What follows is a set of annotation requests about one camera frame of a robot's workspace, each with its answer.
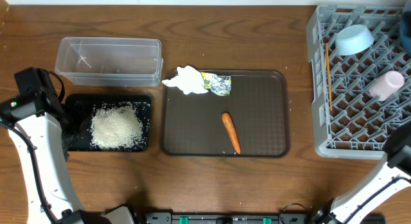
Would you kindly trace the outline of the light blue small bowl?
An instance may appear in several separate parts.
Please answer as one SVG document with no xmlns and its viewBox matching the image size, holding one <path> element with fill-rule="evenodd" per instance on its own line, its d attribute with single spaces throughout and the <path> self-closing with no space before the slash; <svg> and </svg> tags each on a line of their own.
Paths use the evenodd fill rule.
<svg viewBox="0 0 411 224">
<path fill-rule="evenodd" d="M 354 55 L 366 50 L 374 43 L 370 30 L 361 24 L 352 25 L 341 30 L 336 37 L 335 47 L 340 56 Z"/>
</svg>

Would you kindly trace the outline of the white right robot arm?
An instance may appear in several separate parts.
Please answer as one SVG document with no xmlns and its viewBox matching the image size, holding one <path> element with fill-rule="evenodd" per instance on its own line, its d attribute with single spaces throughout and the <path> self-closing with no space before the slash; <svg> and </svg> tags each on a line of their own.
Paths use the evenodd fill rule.
<svg viewBox="0 0 411 224">
<path fill-rule="evenodd" d="M 410 123 L 394 130 L 378 165 L 352 190 L 329 201 L 309 223 L 361 223 L 375 208 L 410 187 Z"/>
</svg>

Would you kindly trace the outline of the silver foil snack wrapper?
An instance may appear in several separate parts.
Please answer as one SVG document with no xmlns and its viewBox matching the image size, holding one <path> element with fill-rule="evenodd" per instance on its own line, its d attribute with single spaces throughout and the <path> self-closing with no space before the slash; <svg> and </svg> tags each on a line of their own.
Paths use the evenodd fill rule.
<svg viewBox="0 0 411 224">
<path fill-rule="evenodd" d="M 231 76 L 221 76 L 215 73 L 200 72 L 204 88 L 218 96 L 228 96 L 231 93 Z"/>
</svg>

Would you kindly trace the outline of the white paper napkin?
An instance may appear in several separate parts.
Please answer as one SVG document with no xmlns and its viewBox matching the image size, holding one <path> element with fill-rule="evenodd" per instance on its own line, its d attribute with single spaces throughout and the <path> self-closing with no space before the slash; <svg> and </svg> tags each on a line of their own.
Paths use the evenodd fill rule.
<svg viewBox="0 0 411 224">
<path fill-rule="evenodd" d="M 167 87 L 177 87 L 185 95 L 190 93 L 205 94 L 208 92 L 205 88 L 201 72 L 190 65 L 177 67 L 177 75 L 171 79 L 163 80 L 162 83 Z"/>
</svg>

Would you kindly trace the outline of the orange carrot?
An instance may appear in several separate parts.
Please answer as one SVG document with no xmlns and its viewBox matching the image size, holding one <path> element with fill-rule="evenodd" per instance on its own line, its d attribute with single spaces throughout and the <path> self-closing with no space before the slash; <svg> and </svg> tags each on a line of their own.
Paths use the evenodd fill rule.
<svg viewBox="0 0 411 224">
<path fill-rule="evenodd" d="M 240 142 L 231 115 L 228 112 L 222 114 L 222 123 L 227 130 L 231 143 L 236 153 L 241 153 Z"/>
</svg>

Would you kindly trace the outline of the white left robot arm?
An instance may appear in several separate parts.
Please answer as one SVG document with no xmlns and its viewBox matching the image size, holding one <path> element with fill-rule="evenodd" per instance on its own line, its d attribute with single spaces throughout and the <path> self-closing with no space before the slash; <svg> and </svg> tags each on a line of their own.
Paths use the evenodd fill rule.
<svg viewBox="0 0 411 224">
<path fill-rule="evenodd" d="M 29 67 L 15 74 L 19 95 L 1 103 L 1 126 L 19 154 L 28 223 L 136 223 L 127 205 L 98 214 L 85 211 L 67 169 L 62 133 L 70 121 L 51 72 Z"/>
</svg>

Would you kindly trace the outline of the pink plastic cup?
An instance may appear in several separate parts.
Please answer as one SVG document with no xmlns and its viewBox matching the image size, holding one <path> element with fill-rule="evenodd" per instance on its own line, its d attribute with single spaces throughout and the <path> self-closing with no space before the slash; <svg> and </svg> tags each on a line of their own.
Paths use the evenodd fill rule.
<svg viewBox="0 0 411 224">
<path fill-rule="evenodd" d="M 372 97 L 385 101 L 395 94 L 405 84 L 403 75 L 397 71 L 388 71 L 376 79 L 376 83 L 369 89 Z"/>
</svg>

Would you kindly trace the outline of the pile of white rice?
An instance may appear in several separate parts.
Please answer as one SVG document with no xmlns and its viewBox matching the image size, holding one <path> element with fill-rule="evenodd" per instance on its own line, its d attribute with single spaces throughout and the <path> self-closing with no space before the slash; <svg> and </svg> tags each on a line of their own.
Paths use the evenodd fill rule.
<svg viewBox="0 0 411 224">
<path fill-rule="evenodd" d="M 72 142 L 71 151 L 142 152 L 148 147 L 151 103 L 147 101 L 101 102 L 88 114 Z"/>
</svg>

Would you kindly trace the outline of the dark blue plate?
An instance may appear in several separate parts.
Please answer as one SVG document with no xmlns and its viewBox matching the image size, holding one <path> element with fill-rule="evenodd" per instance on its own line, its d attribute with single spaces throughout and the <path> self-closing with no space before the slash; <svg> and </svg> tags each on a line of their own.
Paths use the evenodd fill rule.
<svg viewBox="0 0 411 224">
<path fill-rule="evenodd" d="M 410 0 L 407 0 L 405 3 L 402 13 L 401 13 L 401 20 L 400 20 L 400 41 L 403 49 L 410 55 L 411 53 L 411 8 L 410 8 Z"/>
</svg>

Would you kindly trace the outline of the wooden chopstick with pattern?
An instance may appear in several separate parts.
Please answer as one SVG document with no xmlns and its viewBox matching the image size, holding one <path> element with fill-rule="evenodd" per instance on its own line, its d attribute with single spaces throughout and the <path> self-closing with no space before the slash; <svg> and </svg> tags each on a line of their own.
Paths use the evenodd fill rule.
<svg viewBox="0 0 411 224">
<path fill-rule="evenodd" d="M 326 65 L 327 81 L 328 81 L 329 110 L 332 111 L 333 110 L 333 102 L 332 102 L 332 91 L 331 91 L 331 73 L 330 73 L 330 65 L 329 65 L 328 43 L 325 43 L 325 65 Z"/>
</svg>

